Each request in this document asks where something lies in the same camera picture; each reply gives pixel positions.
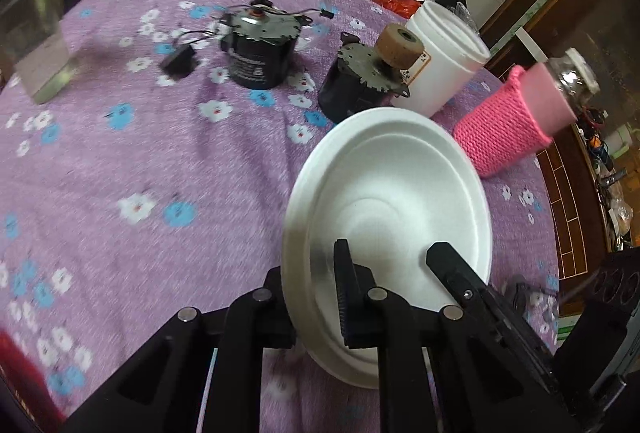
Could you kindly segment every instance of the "white bowl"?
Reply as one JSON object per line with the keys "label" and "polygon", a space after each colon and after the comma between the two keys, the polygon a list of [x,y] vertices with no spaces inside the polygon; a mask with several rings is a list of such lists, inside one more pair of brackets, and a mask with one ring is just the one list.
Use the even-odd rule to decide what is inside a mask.
{"label": "white bowl", "polygon": [[338,238],[377,285],[417,307],[455,302],[425,263],[437,241],[489,279],[491,217],[478,174],[445,130],[413,111],[369,109],[332,129],[306,160],[284,222],[282,289],[298,336],[338,379],[378,387],[376,350],[349,350],[340,333]]}

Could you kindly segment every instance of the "table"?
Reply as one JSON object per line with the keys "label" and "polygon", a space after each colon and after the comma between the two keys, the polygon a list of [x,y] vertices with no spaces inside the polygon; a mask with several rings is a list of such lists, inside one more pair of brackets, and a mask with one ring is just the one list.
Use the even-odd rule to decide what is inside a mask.
{"label": "table", "polygon": [[[232,83],[217,42],[173,82],[157,64],[177,30],[248,0],[82,0],[63,21],[81,72],[46,107],[14,77],[0,96],[2,326],[71,413],[185,305],[227,306],[280,262],[293,183],[332,127],[316,94],[348,30],[373,44],[400,18],[369,0],[331,0],[327,38],[295,57],[287,84]],[[305,0],[296,0],[300,8]],[[499,87],[482,70],[434,119],[455,121]],[[558,283],[553,222],[534,156],[484,181],[491,282]],[[546,302],[528,316],[543,324]],[[377,431],[378,394],[347,386],[304,350],[266,352],[264,432]]]}

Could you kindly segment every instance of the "white plastic container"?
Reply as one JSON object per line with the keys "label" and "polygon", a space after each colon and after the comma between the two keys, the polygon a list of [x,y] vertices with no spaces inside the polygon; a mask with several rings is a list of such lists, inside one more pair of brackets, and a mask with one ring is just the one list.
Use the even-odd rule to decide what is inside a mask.
{"label": "white plastic container", "polygon": [[433,1],[425,1],[406,27],[423,42],[424,53],[402,72],[411,96],[392,103],[430,117],[484,66],[489,49],[453,12]]}

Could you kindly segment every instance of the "container label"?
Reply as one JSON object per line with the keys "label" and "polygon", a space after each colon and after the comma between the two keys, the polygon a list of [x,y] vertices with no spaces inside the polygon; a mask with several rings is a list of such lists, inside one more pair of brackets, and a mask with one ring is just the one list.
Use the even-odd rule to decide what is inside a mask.
{"label": "container label", "polygon": [[412,82],[414,82],[415,77],[422,71],[422,69],[431,62],[431,55],[429,55],[426,51],[422,53],[422,55],[415,61],[411,68],[408,70],[402,70],[400,73],[402,74],[402,79],[404,79],[404,83],[409,86]]}

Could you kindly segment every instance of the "pink knitted sleeve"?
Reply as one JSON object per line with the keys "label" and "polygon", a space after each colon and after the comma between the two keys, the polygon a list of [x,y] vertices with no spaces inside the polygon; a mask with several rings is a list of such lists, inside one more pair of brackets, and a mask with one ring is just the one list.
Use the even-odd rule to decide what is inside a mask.
{"label": "pink knitted sleeve", "polygon": [[481,177],[491,176],[524,156],[551,144],[520,93],[522,66],[514,66],[494,95],[465,115],[453,137]]}

